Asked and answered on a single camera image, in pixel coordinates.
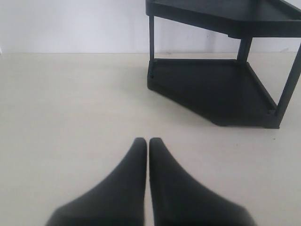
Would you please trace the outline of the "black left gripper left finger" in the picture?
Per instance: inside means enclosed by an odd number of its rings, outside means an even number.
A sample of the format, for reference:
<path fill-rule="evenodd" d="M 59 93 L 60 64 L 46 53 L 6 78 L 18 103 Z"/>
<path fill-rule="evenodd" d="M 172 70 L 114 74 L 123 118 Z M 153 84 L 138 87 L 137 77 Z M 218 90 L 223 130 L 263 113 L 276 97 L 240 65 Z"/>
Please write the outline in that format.
<path fill-rule="evenodd" d="M 48 226 L 143 226 L 147 143 L 134 139 L 117 167 L 96 187 L 56 209 Z"/>

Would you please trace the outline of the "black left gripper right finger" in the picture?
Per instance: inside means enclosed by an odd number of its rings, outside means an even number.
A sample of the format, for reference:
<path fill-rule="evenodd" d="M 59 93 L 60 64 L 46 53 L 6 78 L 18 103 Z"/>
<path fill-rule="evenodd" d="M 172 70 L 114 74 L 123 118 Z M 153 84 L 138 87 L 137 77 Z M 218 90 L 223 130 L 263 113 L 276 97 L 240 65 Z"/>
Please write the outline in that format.
<path fill-rule="evenodd" d="M 156 226 L 254 226 L 242 206 L 195 180 L 158 137 L 149 142 L 149 175 Z"/>

